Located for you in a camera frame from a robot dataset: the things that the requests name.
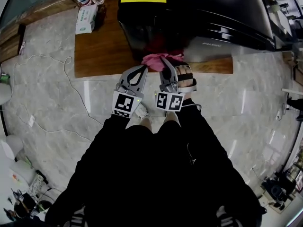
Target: hand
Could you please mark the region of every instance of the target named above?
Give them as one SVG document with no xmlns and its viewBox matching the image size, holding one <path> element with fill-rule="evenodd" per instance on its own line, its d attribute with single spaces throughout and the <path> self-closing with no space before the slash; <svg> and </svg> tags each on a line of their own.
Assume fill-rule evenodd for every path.
<svg viewBox="0 0 303 227">
<path fill-rule="evenodd" d="M 182 74 L 190 74 L 192 73 L 191 69 L 189 66 L 184 65 L 184 66 L 177 66 L 175 67 L 177 75 L 182 75 Z M 188 79 L 184 81 L 180 81 L 179 87 L 191 87 L 194 83 L 193 79 Z M 185 93 L 184 100 L 191 98 L 191 93 Z"/>
</svg>

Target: pink cloth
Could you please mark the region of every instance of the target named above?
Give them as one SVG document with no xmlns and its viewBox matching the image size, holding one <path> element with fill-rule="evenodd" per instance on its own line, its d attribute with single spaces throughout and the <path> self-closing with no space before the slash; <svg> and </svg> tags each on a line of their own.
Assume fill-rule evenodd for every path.
<svg viewBox="0 0 303 227">
<path fill-rule="evenodd" d="M 149 68 L 156 70 L 156 71 L 162 71 L 164 68 L 164 65 L 160 59 L 160 57 L 166 58 L 171 57 L 177 61 L 183 61 L 183 55 L 169 55 L 169 54 L 150 54 L 143 57 L 142 65 L 147 65 Z"/>
</svg>

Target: wooden table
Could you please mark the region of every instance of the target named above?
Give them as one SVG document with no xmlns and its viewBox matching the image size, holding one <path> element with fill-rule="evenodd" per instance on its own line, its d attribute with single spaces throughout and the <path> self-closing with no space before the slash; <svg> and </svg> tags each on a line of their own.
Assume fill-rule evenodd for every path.
<svg viewBox="0 0 303 227">
<path fill-rule="evenodd" d="M 105 0 L 106 16 L 101 27 L 91 34 L 76 35 L 75 77 L 121 74 L 140 65 L 133 59 L 130 47 L 117 20 L 118 0 Z M 190 63 L 193 72 L 232 74 L 232 58 Z"/>
</svg>

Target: white marble tile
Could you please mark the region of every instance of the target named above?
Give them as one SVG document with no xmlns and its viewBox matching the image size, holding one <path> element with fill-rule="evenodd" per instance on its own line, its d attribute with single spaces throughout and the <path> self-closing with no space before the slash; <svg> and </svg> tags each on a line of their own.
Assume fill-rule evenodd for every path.
<svg viewBox="0 0 303 227">
<path fill-rule="evenodd" d="M 22 139 L 24 153 L 34 166 L 62 190 L 89 147 L 89 140 L 94 139 L 110 117 L 113 90 L 120 78 L 120 75 L 75 78 L 76 17 L 77 9 L 73 9 L 27 26 L 24 55 L 3 63 L 3 71 L 12 75 L 11 82 L 14 82 L 12 99 L 3 106 L 8 131 Z M 65 68 L 68 78 L 90 116 L 99 123 L 87 116 L 81 97 L 70 86 L 61 63 L 33 57 L 26 65 L 14 66 L 16 62 L 25 63 L 33 54 L 52 56 L 60 61 L 68 56 L 72 58 Z M 236 169 L 256 189 L 259 178 L 271 175 L 285 160 L 298 127 L 295 111 L 287 111 L 279 122 L 275 120 L 285 100 L 281 88 L 303 88 L 291 80 L 291 70 L 283 63 L 280 52 L 238 56 L 233 62 L 232 75 L 194 73 L 198 91 L 192 98 L 201 104 L 202 115 Z M 143 91 L 143 103 L 149 108 L 154 133 L 164 121 L 164 112 L 155 108 L 154 101 L 159 83 L 159 74 L 149 73 Z M 36 123 L 29 127 L 30 115 L 51 133 Z M 139 118 L 133 115 L 128 127 L 139 123 Z"/>
</svg>

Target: black sleeve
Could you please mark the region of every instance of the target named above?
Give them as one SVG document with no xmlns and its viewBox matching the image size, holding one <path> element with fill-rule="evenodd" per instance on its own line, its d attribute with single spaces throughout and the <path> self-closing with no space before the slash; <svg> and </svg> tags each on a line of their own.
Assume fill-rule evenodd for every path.
<svg viewBox="0 0 303 227">
<path fill-rule="evenodd" d="M 125 130 L 128 118 L 112 115 L 105 120 L 103 128 L 95 136 L 90 147 L 77 163 L 75 173 L 72 175 L 66 190 L 50 207 L 45 222 L 52 225 L 64 225 L 71 219 L 73 213 L 80 210 L 87 201 L 93 198 L 93 186 L 98 178 L 97 169 L 101 162 L 106 164 L 110 160 L 108 148 L 114 139 L 115 132 Z"/>
<path fill-rule="evenodd" d="M 183 106 L 191 104 L 194 104 L 191 99 L 183 102 Z M 244 227 L 260 226 L 261 207 L 256 195 L 233 168 L 225 149 L 197 106 L 183 107 L 177 116 L 189 137 L 188 150 L 196 159 L 195 166 L 200 167 L 206 175 L 204 177 L 213 184 L 216 189 L 214 192 L 220 195 L 226 212 L 238 219 Z"/>
</svg>

